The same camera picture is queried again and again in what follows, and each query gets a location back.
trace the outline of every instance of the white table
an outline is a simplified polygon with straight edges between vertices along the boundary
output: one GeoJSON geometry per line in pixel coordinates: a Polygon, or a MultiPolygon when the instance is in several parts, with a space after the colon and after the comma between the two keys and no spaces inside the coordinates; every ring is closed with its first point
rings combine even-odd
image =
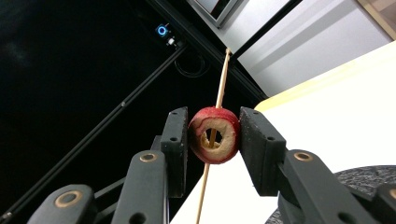
{"type": "MultiPolygon", "coordinates": [[[[396,164],[396,42],[256,106],[288,141],[332,172],[396,164]]],[[[195,223],[198,182],[172,224],[195,223]]],[[[277,198],[260,197],[237,154],[210,167],[201,223],[264,223],[277,198]]]]}

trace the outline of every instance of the blue light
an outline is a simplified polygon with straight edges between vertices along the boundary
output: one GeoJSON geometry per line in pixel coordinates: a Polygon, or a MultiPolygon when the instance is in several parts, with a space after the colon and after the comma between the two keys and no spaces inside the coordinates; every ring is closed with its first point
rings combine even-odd
{"type": "Polygon", "coordinates": [[[157,28],[157,33],[158,33],[160,36],[165,36],[165,35],[168,34],[168,29],[167,29],[165,26],[160,25],[160,26],[157,28]]]}

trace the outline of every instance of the apple slice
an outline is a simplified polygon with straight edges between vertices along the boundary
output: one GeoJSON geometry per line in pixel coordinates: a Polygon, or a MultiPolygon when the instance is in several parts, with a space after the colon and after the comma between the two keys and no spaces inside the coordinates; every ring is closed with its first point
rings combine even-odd
{"type": "Polygon", "coordinates": [[[239,120],[230,110],[206,107],[198,111],[189,125],[189,144],[201,161],[221,164],[230,160],[238,151],[239,120]],[[209,146],[210,130],[221,135],[221,141],[209,146]]]}

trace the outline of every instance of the black background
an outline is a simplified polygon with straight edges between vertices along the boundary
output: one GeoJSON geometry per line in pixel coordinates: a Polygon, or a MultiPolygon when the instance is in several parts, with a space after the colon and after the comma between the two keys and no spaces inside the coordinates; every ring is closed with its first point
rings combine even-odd
{"type": "MultiPolygon", "coordinates": [[[[186,1],[171,2],[225,50],[186,1]]],[[[167,21],[144,1],[0,2],[0,213],[175,51],[156,36],[160,23],[167,21]]],[[[183,67],[198,66],[195,54],[188,48],[180,56],[191,57],[183,67]]],[[[238,115],[240,106],[258,102],[235,85],[227,83],[223,107],[238,115]]],[[[169,111],[187,106],[192,118],[216,103],[218,86],[213,67],[188,78],[169,66],[14,222],[25,222],[46,195],[65,185],[97,191],[124,177],[132,156],[162,133],[169,111]]],[[[187,194],[202,171],[189,152],[187,194]]],[[[170,201],[171,217],[184,199],[170,201]]]]}

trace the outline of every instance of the white surface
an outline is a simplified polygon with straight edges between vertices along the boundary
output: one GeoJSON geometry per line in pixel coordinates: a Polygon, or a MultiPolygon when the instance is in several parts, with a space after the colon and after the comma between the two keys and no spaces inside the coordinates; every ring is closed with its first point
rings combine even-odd
{"type": "MultiPolygon", "coordinates": [[[[333,172],[396,164],[396,42],[384,49],[316,77],[330,79],[263,112],[288,149],[316,153],[333,172]]],[[[276,209],[275,198],[258,196],[239,154],[210,169],[202,224],[264,223],[276,209]]],[[[198,183],[172,224],[195,223],[200,188],[198,183]]]]}
{"type": "MultiPolygon", "coordinates": [[[[286,3],[244,1],[220,30],[203,20],[236,52],[286,3]]],[[[304,0],[239,61],[273,96],[390,41],[354,0],[304,0]]]]}

